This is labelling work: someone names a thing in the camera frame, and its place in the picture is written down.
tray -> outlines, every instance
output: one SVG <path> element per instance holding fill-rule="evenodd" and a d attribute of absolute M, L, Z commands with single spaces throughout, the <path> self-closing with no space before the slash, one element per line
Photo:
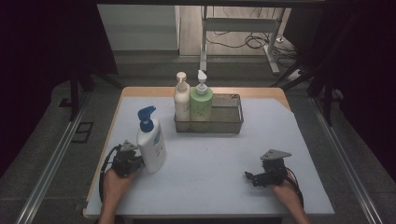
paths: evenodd
<path fill-rule="evenodd" d="M 178 133 L 239 133 L 244 116 L 239 94 L 213 94 L 210 121 L 176 121 Z"/>

green bottle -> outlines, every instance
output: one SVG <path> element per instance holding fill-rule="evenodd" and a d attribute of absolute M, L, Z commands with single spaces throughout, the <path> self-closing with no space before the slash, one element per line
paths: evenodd
<path fill-rule="evenodd" d="M 200 84 L 190 91 L 190 121 L 210 121 L 213 91 L 205 84 L 206 74 L 198 70 Z"/>

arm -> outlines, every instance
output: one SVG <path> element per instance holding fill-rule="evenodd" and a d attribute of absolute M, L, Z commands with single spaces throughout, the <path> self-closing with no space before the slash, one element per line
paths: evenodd
<path fill-rule="evenodd" d="M 300 204 L 300 199 L 297 196 L 293 186 L 287 181 L 283 180 L 283 183 L 279 186 L 270 185 L 268 186 L 271 191 L 275 194 L 277 200 L 288 209 L 295 222 L 298 224 L 309 224 L 309 218 L 305 210 Z"/>
<path fill-rule="evenodd" d="M 104 179 L 103 204 L 99 224 L 113 224 L 116 215 L 117 206 L 126 193 L 137 172 L 128 175 L 125 178 L 117 176 L 113 169 L 108 169 Z"/>

wooden floor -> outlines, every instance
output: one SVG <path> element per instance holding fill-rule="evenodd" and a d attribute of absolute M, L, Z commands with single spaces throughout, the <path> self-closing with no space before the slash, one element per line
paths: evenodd
<path fill-rule="evenodd" d="M 273 7 L 208 7 L 208 17 L 229 17 L 229 18 L 276 18 L 280 8 Z M 287 8 L 283 16 L 283 22 L 279 29 L 279 35 L 283 34 L 285 24 L 288 20 L 290 9 Z M 202 9 L 201 7 L 180 7 L 180 55 L 192 56 L 200 54 L 202 39 Z M 232 32 L 220 35 L 222 32 L 207 32 L 207 39 L 212 42 L 221 43 L 228 46 L 241 46 L 245 44 L 245 39 L 250 33 Z M 211 44 L 206 41 L 208 55 L 264 55 L 263 48 L 252 49 L 248 46 L 242 48 L 224 47 L 219 44 Z"/>

pump bottle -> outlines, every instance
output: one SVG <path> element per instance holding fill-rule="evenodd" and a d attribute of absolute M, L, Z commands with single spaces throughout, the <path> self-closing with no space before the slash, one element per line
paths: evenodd
<path fill-rule="evenodd" d="M 205 84 L 206 74 L 198 70 L 198 80 L 200 84 L 191 88 L 190 91 L 190 120 L 210 121 L 212 113 L 213 91 Z"/>
<path fill-rule="evenodd" d="M 167 155 L 161 124 L 157 119 L 150 118 L 155 109 L 155 106 L 152 105 L 139 110 L 137 113 L 140 119 L 140 129 L 137 132 L 136 142 L 150 173 L 155 173 L 161 169 Z"/>
<path fill-rule="evenodd" d="M 184 72 L 177 73 L 175 86 L 175 119 L 176 121 L 190 121 L 190 85 L 186 82 Z"/>

